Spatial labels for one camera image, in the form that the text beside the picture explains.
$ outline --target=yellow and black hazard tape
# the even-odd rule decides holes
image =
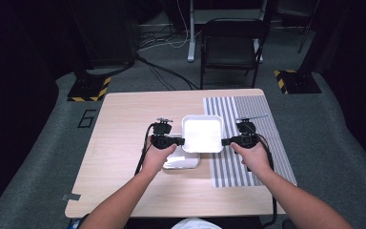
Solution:
[[[284,80],[281,77],[281,73],[296,73],[295,70],[287,70],[287,71],[274,71],[275,78],[277,79],[278,87],[280,88],[283,94],[288,94],[287,88],[285,87]]]
[[[78,97],[68,97],[68,101],[74,101],[74,102],[89,102],[89,101],[99,101],[103,98],[103,96],[106,94],[106,90],[109,88],[109,84],[111,81],[111,77],[108,77],[104,83],[103,83],[103,87],[100,90],[100,93],[97,96],[91,96],[91,97],[83,97],[83,96],[78,96]]]

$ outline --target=white container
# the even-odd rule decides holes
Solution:
[[[179,134],[169,135],[172,137],[181,136]],[[200,154],[189,154],[183,151],[181,146],[177,146],[173,154],[168,156],[168,161],[163,164],[167,170],[194,169],[200,163]]]
[[[218,115],[187,115],[182,120],[182,149],[187,153],[219,153],[224,121]]]

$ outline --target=striped fabric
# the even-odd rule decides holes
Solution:
[[[251,121],[256,127],[256,132],[263,135],[269,143],[275,171],[296,184],[293,170],[264,95],[207,97],[203,99],[203,104],[205,115],[219,115],[224,119],[223,138],[240,135],[235,125],[236,118],[267,115]],[[230,146],[224,147],[221,153],[211,154],[213,187],[262,186],[263,184],[253,173],[247,172],[241,160],[241,156],[235,154]]]

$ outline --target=person's left arm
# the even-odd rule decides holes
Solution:
[[[175,144],[164,150],[150,146],[150,150],[147,152],[142,164],[142,170],[123,187],[100,203],[86,217],[80,228],[123,228],[151,181],[162,169],[166,158],[175,149]]]

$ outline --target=light wood surface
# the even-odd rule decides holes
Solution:
[[[69,200],[66,216],[85,216],[133,177],[147,128],[157,118],[172,119],[171,134],[181,134],[184,116],[204,114],[204,97],[244,95],[264,93],[244,89],[107,94],[72,189],[81,198]],[[272,196],[264,186],[213,188],[208,155],[202,154],[198,168],[160,171],[132,217],[254,216],[272,212]],[[284,213],[279,205],[278,213]]]

